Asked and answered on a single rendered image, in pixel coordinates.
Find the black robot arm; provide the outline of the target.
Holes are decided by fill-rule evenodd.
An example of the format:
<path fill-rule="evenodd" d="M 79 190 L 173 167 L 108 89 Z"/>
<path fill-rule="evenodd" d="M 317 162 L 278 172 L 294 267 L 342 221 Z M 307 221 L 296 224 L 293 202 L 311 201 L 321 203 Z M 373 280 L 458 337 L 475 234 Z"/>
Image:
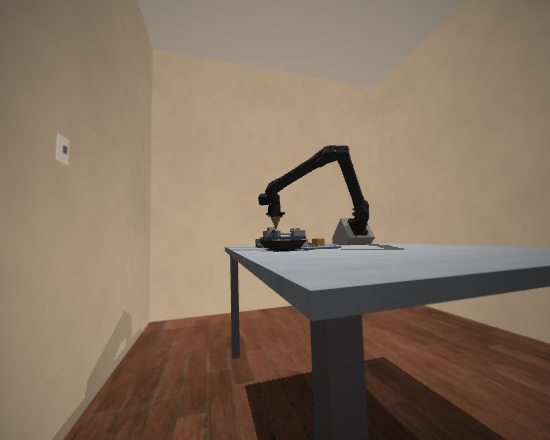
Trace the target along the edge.
<path fill-rule="evenodd" d="M 321 156 L 322 158 L 320 158 Z M 328 163 L 338 161 L 354 206 L 354 208 L 352 208 L 352 210 L 354 210 L 352 215 L 355 218 L 349 218 L 348 223 L 354 235 L 367 235 L 368 230 L 366 226 L 369 219 L 369 204 L 366 200 L 364 200 L 351 158 L 349 158 L 350 153 L 348 146 L 325 146 L 307 161 L 303 162 L 282 177 L 270 182 L 265 190 L 265 193 L 259 195 L 259 204 L 269 205 L 268 212 L 271 212 L 270 204 L 280 204 L 280 195 L 277 194 L 279 191 L 314 169 L 318 167 L 321 168 Z"/>

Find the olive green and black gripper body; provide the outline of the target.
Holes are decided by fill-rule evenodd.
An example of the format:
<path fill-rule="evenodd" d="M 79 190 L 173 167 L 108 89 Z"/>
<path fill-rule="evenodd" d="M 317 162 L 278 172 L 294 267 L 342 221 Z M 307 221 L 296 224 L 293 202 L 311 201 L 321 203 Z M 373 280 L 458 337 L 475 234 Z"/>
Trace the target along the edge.
<path fill-rule="evenodd" d="M 275 203 L 272 203 L 271 204 L 271 212 L 268 212 L 266 213 L 266 216 L 268 215 L 268 217 L 283 217 L 283 215 L 285 215 L 285 212 L 280 212 L 280 204 L 277 203 L 277 205 L 275 205 Z"/>

